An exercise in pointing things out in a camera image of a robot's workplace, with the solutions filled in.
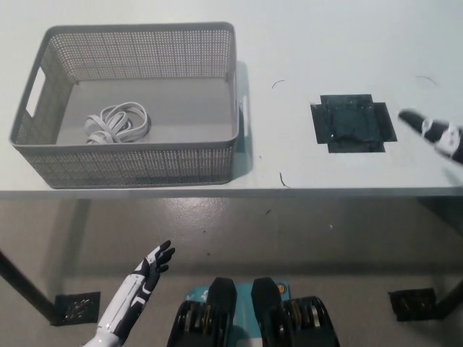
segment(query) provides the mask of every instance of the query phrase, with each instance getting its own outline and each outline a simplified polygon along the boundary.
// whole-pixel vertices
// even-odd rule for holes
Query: concrete floor
[[[101,313],[155,245],[177,248],[127,347],[164,347],[184,295],[218,275],[288,280],[325,302],[342,347],[463,346],[463,310],[395,322],[388,291],[463,277],[463,239],[413,199],[1,201],[0,247],[48,297],[101,291]],[[51,327],[0,279],[0,346],[80,346],[95,325]]]

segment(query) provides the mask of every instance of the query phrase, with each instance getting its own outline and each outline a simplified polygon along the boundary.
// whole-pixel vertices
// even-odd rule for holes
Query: robotic hand
[[[443,156],[463,165],[462,128],[445,121],[436,121],[411,110],[399,113],[399,119],[430,142]]]
[[[169,269],[167,262],[175,252],[170,246],[171,242],[167,241],[154,249],[125,278],[98,323],[95,337],[83,347],[120,347],[124,344],[161,273]]]

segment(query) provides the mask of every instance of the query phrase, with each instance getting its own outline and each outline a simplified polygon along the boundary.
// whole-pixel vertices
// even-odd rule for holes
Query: white cable
[[[127,115],[129,112],[139,116],[143,120],[142,125],[134,128]],[[148,114],[139,103],[121,103],[106,107],[100,116],[88,116],[84,128],[89,145],[135,142],[148,133]]]

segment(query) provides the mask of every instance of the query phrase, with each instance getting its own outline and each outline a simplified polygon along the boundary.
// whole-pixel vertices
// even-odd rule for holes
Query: table leg
[[[79,202],[78,206],[88,209],[89,202]],[[77,214],[71,221],[72,230],[81,227],[82,216]],[[75,232],[72,232],[68,243],[75,241]],[[67,255],[72,252],[71,245],[64,247]],[[65,275],[67,269],[59,268]],[[3,277],[24,299],[29,301],[51,325],[75,325],[83,323],[96,323],[100,308],[100,292],[57,295],[55,302],[47,297],[0,251],[0,276]]]
[[[29,301],[52,325],[60,325],[64,321],[65,312],[58,310],[37,287],[28,280],[21,271],[0,251],[0,276],[21,296]]]
[[[420,197],[418,201],[463,236],[463,197]],[[389,294],[397,320],[443,320],[463,302],[463,280],[437,301],[432,288]]]

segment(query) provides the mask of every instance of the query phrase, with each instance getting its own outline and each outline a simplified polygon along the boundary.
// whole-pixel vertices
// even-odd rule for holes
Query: white robotic forearm
[[[98,323],[95,337],[84,347],[120,347],[124,344],[160,274],[169,269],[167,262],[175,252],[170,246],[171,242],[167,241],[154,249],[125,278]]]

